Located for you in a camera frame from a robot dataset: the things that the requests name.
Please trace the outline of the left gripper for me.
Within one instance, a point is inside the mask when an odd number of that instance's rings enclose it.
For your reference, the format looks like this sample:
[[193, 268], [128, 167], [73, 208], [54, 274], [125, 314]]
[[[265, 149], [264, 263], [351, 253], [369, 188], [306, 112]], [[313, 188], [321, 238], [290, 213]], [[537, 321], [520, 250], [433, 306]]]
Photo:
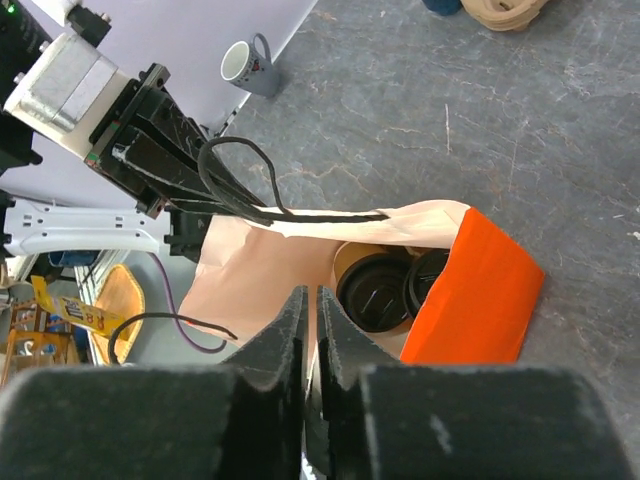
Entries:
[[155, 218], [166, 209], [230, 215], [229, 200], [264, 203], [205, 143], [196, 122], [166, 89], [170, 73], [154, 63], [124, 90], [91, 133], [85, 164]]

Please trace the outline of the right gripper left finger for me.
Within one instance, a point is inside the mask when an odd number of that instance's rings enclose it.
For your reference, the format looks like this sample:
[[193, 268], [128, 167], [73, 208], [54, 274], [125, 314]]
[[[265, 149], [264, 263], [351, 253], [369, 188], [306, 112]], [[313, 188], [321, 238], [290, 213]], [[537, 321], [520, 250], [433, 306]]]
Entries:
[[5, 479], [296, 479], [308, 291], [209, 366], [49, 367], [1, 393]]

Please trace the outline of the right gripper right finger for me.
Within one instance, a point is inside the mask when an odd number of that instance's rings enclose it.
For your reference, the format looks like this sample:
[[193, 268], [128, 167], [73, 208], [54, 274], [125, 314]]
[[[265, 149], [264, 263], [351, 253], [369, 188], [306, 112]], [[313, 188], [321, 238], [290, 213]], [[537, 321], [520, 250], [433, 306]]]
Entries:
[[334, 479], [630, 479], [595, 389], [531, 366], [412, 366], [317, 291], [323, 415]]

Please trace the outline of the orange paper bag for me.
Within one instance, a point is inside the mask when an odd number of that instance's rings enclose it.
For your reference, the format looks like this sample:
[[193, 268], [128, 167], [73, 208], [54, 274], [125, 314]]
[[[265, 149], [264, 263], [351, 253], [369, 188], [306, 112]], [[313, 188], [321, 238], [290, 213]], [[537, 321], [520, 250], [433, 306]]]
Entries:
[[[402, 361], [506, 364], [520, 353], [543, 270], [477, 209], [432, 200], [366, 213], [291, 211], [230, 199], [214, 220], [185, 314], [168, 318], [245, 344], [296, 286], [327, 286], [347, 317]], [[404, 303], [414, 261], [448, 262], [417, 317]]]

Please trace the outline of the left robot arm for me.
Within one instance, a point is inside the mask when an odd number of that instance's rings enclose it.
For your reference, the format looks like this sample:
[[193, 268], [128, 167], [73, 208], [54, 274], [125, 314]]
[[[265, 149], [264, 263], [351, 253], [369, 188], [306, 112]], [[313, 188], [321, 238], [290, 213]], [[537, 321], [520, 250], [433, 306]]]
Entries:
[[196, 260], [215, 215], [259, 220], [262, 202], [223, 165], [167, 89], [99, 49], [105, 15], [79, 1], [1, 5], [1, 254], [138, 250]]

